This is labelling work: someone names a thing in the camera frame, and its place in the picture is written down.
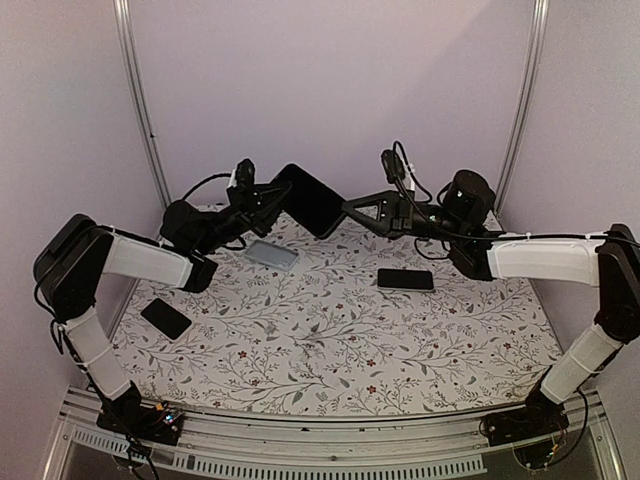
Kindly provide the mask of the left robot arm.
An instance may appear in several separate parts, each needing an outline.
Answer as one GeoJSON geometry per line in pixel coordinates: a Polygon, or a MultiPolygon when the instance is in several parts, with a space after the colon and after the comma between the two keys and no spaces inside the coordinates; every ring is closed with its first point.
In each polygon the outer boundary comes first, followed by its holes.
{"type": "Polygon", "coordinates": [[[112,402],[111,419],[128,434],[148,426],[148,412],[129,395],[135,387],[118,362],[96,309],[96,293],[109,276],[158,283],[190,293],[206,290],[218,265],[210,254],[252,232],[263,237],[277,220],[291,184],[238,180],[229,203],[204,211],[185,199],[165,210],[159,240],[74,215],[36,257],[34,296],[61,329],[61,339],[95,389],[112,402]]]}

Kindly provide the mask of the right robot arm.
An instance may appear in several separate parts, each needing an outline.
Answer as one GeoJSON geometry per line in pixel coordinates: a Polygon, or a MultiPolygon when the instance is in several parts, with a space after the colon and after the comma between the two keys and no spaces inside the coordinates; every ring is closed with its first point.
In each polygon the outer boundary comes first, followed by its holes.
{"type": "Polygon", "coordinates": [[[448,259],[479,281],[527,278],[572,282],[599,290],[594,322],[528,394],[517,427],[537,436],[556,409],[589,377],[639,336],[639,245],[623,224],[594,234],[516,234],[490,231],[484,222],[495,194],[486,180],[460,170],[439,205],[418,202],[400,178],[394,190],[347,201],[348,217],[372,233],[396,239],[429,238],[449,245],[448,259]]]}

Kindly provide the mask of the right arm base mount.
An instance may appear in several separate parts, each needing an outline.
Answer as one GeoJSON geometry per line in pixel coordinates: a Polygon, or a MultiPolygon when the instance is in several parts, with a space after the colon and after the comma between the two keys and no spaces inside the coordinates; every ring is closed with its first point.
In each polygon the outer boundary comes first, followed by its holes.
{"type": "Polygon", "coordinates": [[[548,416],[527,407],[485,415],[479,433],[489,445],[515,445],[516,461],[528,470],[542,470],[555,460],[565,440],[569,420],[563,408],[548,416]]]}

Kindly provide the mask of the light blue phone case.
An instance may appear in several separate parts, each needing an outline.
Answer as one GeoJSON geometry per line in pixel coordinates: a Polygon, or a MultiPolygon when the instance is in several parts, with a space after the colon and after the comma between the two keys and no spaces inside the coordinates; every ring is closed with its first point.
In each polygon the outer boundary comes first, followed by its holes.
{"type": "Polygon", "coordinates": [[[244,255],[251,261],[281,271],[289,271],[299,258],[297,252],[263,240],[253,241],[244,255]]]}

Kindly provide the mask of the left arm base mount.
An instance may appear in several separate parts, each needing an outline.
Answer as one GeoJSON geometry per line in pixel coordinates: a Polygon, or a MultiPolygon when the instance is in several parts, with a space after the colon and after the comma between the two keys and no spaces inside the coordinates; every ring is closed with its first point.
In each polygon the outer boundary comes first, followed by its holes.
{"type": "Polygon", "coordinates": [[[176,446],[180,439],[184,412],[159,406],[104,404],[96,425],[104,430],[130,435],[139,440],[176,446]]]}

